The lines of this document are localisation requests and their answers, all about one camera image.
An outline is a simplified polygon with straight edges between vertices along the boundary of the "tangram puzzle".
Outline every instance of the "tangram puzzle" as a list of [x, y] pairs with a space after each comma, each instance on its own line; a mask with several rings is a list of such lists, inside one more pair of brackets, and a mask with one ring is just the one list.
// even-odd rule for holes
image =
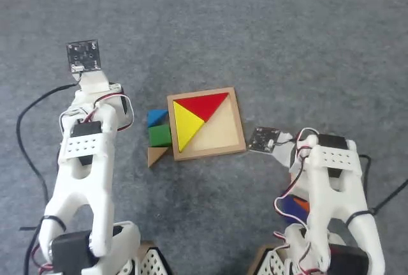
[[175, 160], [245, 150], [233, 87], [167, 97]]

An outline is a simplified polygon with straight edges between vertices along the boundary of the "gray carpet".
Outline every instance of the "gray carpet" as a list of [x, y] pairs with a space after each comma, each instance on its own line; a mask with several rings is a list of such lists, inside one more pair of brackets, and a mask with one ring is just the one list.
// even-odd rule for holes
[[[137, 111], [117, 137], [115, 219], [154, 240], [177, 274], [245, 274], [285, 223], [272, 200], [287, 185], [273, 158], [246, 152], [146, 167], [146, 113], [168, 94], [235, 86], [245, 137], [257, 125], [303, 126], [356, 141], [374, 159], [369, 204], [407, 177], [406, 0], [0, 0], [1, 274], [21, 274], [43, 212], [14, 134], [33, 99], [72, 82], [64, 44], [99, 39], [103, 68]], [[28, 113], [23, 140], [50, 189], [61, 135], [59, 93]], [[405, 190], [377, 216], [387, 274], [408, 274]], [[71, 230], [89, 228], [80, 211]]]

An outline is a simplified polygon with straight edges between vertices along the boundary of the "circuit board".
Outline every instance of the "circuit board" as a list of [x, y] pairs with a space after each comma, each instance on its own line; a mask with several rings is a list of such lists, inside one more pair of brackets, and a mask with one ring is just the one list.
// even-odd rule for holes
[[97, 40], [68, 43], [66, 45], [69, 69], [72, 73], [98, 71], [101, 69], [101, 58]]
[[276, 128], [258, 126], [252, 133], [248, 149], [250, 151], [270, 154], [275, 147], [280, 133], [281, 131]]

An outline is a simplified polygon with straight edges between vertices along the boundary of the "black cable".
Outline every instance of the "black cable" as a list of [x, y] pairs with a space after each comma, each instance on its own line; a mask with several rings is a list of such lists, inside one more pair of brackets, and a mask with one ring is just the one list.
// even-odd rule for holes
[[350, 225], [351, 221], [352, 221], [354, 218], [357, 218], [358, 216], [362, 216], [362, 215], [364, 215], [364, 214], [371, 214], [371, 215], [373, 215], [373, 213], [372, 213], [371, 210], [357, 211], [357, 212], [353, 213], [352, 215], [350, 215], [350, 217], [349, 217], [348, 220], [346, 221], [346, 227], [348, 227], [348, 226]]
[[363, 177], [363, 190], [364, 190], [365, 200], [368, 201], [368, 173], [370, 172], [372, 159], [369, 155], [365, 155], [365, 154], [358, 155], [358, 157], [364, 158], [367, 160], [367, 164], [364, 170], [364, 177]]
[[375, 207], [371, 208], [372, 214], [376, 215], [381, 208], [383, 208], [390, 200], [396, 197], [406, 186], [408, 185], [408, 179], [404, 181], [397, 189], [395, 189], [390, 195], [388, 195], [382, 202]]
[[283, 142], [275, 142], [274, 145], [282, 146], [282, 145], [287, 144], [289, 142], [296, 142], [296, 138], [292, 138], [292, 139], [289, 139], [289, 140], [286, 140], [286, 141], [283, 141]]
[[[363, 177], [363, 190], [365, 195], [365, 200], [368, 201], [368, 173], [370, 172], [371, 162], [372, 159], [369, 155], [361, 154], [358, 155], [360, 158], [365, 158], [367, 160], [367, 165], [364, 170], [364, 177]], [[382, 202], [377, 204], [375, 207], [368, 208], [368, 210], [358, 211], [353, 213], [348, 220], [346, 221], [346, 226], [349, 226], [350, 222], [357, 216], [362, 216], [364, 214], [371, 214], [373, 216], [377, 215], [378, 212], [388, 204], [394, 197], [396, 197], [406, 186], [408, 185], [408, 179], [404, 181], [397, 189], [391, 192]]]
[[36, 230], [37, 226], [21, 226], [18, 230], [19, 232], [32, 232]]
[[23, 145], [23, 141], [21, 139], [21, 122], [23, 120], [23, 117], [25, 116], [25, 114], [31, 109], [33, 108], [35, 105], [37, 105], [40, 101], [44, 100], [45, 98], [49, 97], [51, 94], [54, 94], [56, 92], [59, 91], [63, 91], [72, 87], [75, 87], [76, 85], [79, 84], [79, 81], [81, 80], [81, 74], [80, 74], [80, 78], [78, 79], [78, 81], [75, 84], [70, 84], [70, 85], [62, 85], [60, 87], [57, 87], [55, 89], [52, 89], [51, 91], [45, 93], [44, 95], [40, 96], [37, 100], [33, 101], [30, 105], [28, 105], [18, 116], [17, 118], [17, 123], [16, 123], [16, 127], [15, 127], [15, 133], [17, 136], [17, 142], [18, 142], [18, 146], [20, 147], [21, 153], [24, 156], [24, 159], [27, 161], [27, 163], [29, 164], [29, 166], [31, 167], [31, 169], [34, 171], [34, 173], [36, 174], [38, 180], [41, 183], [41, 187], [43, 189], [43, 196], [44, 196], [44, 201], [45, 204], [48, 203], [49, 201], [49, 196], [48, 196], [48, 188], [47, 188], [47, 184], [45, 183], [45, 179], [42, 176], [42, 174], [40, 173], [40, 171], [36, 168], [36, 166], [34, 165], [33, 161], [31, 160], [31, 158], [28, 156], [26, 149], [24, 148]]
[[58, 224], [60, 224], [61, 228], [65, 231], [66, 230], [66, 225], [64, 222], [58, 218], [57, 216], [43, 216], [40, 219], [40, 222], [38, 223], [36, 230], [34, 232], [33, 238], [30, 241], [30, 244], [28, 245], [27, 251], [25, 252], [25, 257], [24, 257], [24, 275], [29, 275], [29, 265], [30, 265], [30, 256], [31, 252], [33, 251], [34, 244], [37, 241], [38, 234], [40, 233], [40, 228], [41, 224], [45, 219], [52, 219], [53, 221], [56, 221]]

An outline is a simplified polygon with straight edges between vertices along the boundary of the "wooden frame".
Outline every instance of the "wooden frame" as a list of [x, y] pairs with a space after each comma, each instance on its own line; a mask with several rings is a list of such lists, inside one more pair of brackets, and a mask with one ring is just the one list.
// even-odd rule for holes
[[[178, 147], [179, 143], [177, 140], [177, 129], [176, 129], [176, 122], [175, 122], [173, 101], [179, 100], [182, 98], [192, 98], [195, 96], [204, 96], [204, 95], [217, 94], [217, 93], [229, 93], [229, 97], [231, 100], [232, 113], [233, 113], [233, 120], [235, 122], [235, 128], [237, 131], [238, 144], [224, 146], [224, 147], [203, 149], [199, 151], [179, 152], [179, 147]], [[235, 90], [233, 87], [169, 95], [167, 96], [167, 102], [168, 102], [168, 114], [170, 118], [171, 137], [173, 141], [173, 153], [174, 153], [175, 160], [188, 160], [188, 159], [205, 157], [205, 156], [231, 154], [233, 152], [241, 152], [241, 151], [246, 150], [244, 133], [242, 131], [242, 124], [241, 124], [240, 114], [238, 110], [237, 96], [235, 95]]]

